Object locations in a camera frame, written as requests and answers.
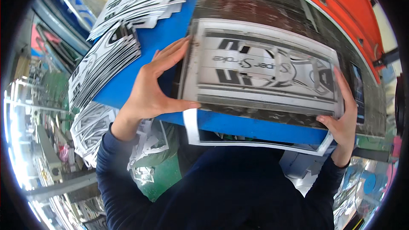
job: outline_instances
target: black and white print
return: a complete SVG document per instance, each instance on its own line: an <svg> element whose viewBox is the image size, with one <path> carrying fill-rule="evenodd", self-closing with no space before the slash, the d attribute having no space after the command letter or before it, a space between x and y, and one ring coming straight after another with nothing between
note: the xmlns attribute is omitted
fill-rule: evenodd
<svg viewBox="0 0 409 230"><path fill-rule="evenodd" d="M101 36L113 23L123 20L135 28L154 28L158 19L181 11L186 0L108 0L88 39Z"/></svg>
<svg viewBox="0 0 409 230"><path fill-rule="evenodd" d="M258 23L198 19L180 98L307 115L343 114L333 75L336 52Z"/></svg>
<svg viewBox="0 0 409 230"><path fill-rule="evenodd" d="M84 108L95 95L141 55L136 29L115 23L84 56L69 78L69 108Z"/></svg>

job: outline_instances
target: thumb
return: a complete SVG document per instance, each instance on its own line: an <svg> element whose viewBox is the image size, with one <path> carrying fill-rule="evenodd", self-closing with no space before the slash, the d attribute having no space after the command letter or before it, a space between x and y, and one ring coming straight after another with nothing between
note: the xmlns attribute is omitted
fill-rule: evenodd
<svg viewBox="0 0 409 230"><path fill-rule="evenodd" d="M165 113L182 112L187 109L197 109L200 107L200 103L190 100L176 100L168 98L166 103Z"/></svg>
<svg viewBox="0 0 409 230"><path fill-rule="evenodd" d="M323 125L327 126L328 130L330 132L334 132L335 129L335 122L336 120L330 116L327 115L319 115L317 116L317 121L322 123Z"/></svg>

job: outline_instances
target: stack of printed sheets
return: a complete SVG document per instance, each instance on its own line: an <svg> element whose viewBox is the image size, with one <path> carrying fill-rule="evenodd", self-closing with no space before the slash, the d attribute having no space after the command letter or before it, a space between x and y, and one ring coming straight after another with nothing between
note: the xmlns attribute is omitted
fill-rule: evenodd
<svg viewBox="0 0 409 230"><path fill-rule="evenodd" d="M94 44L69 78L69 108L82 109L127 65L141 55L136 29L117 22Z"/></svg>
<svg viewBox="0 0 409 230"><path fill-rule="evenodd" d="M186 0L108 0L88 40L98 38L117 21L131 23L135 28L154 28L158 19L180 12L183 2Z"/></svg>

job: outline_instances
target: paper pile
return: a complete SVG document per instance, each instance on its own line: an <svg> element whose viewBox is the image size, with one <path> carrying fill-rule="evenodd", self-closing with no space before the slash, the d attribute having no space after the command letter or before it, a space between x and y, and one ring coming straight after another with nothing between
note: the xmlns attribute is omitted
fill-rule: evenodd
<svg viewBox="0 0 409 230"><path fill-rule="evenodd" d="M108 0L88 40L98 38L117 21L129 22L135 28L154 28L158 19L180 12L183 2L186 0Z"/></svg>
<svg viewBox="0 0 409 230"><path fill-rule="evenodd" d="M69 108L84 108L95 95L141 55L135 28L115 23L94 44L69 78Z"/></svg>
<svg viewBox="0 0 409 230"><path fill-rule="evenodd" d="M96 159L102 136L115 120L119 110L91 101L75 116L71 135L75 150L87 167L96 167Z"/></svg>
<svg viewBox="0 0 409 230"><path fill-rule="evenodd" d="M87 167L96 167L102 136L109 130L109 125L115 120L118 112L119 109L91 101L75 116L70 129L75 146L74 152L82 157ZM152 121L153 119L143 119L138 126L128 170L140 158L169 149L162 122L160 121L161 130L151 131ZM157 147L158 137L162 135L165 143Z"/></svg>

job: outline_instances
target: blue table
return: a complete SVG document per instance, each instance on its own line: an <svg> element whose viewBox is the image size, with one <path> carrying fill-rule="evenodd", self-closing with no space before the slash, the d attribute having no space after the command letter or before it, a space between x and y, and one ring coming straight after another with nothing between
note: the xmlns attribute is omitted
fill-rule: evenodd
<svg viewBox="0 0 409 230"><path fill-rule="evenodd" d="M129 97L139 69L151 61L156 49L163 49L186 35L196 1L187 0L186 3L183 3L180 13L174 13L171 18L159 20L153 29L138 29L138 38L142 50L141 57L111 79L94 100L105 105L121 108ZM160 78L160 86L167 95L171 92L171 82L174 74L175 67L166 71ZM164 114L158 116L158 118L166 122L183 125L182 113ZM199 129L269 141L319 145L327 134L326 130L202 110L198 111L197 118Z"/></svg>

